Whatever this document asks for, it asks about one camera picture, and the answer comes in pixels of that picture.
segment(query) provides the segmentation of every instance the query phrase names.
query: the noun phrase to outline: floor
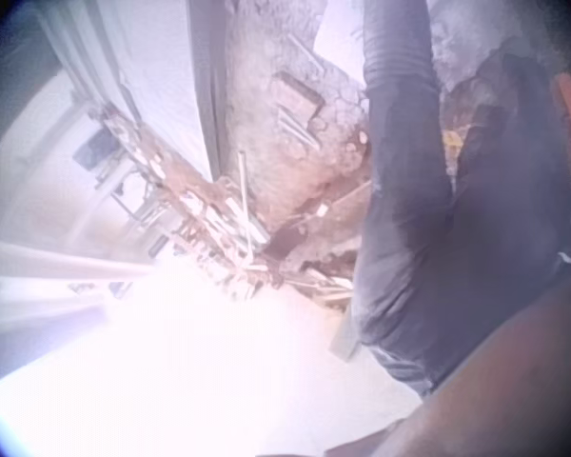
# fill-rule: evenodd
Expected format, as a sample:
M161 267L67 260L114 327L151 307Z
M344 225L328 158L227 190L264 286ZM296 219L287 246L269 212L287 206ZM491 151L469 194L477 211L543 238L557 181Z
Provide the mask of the floor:
M330 353L341 315L291 288L232 303L168 257L109 309L110 325L0 381L12 446L34 456L314 456L419 404L367 352L348 363Z

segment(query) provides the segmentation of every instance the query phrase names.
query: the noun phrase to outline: person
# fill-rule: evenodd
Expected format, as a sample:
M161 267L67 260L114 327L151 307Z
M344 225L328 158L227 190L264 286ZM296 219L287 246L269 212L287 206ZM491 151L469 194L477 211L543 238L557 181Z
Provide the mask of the person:
M425 0L367 0L364 53L373 175L352 320L426 399L571 277L565 141L546 71L514 40L488 64L494 96L476 110L453 190Z

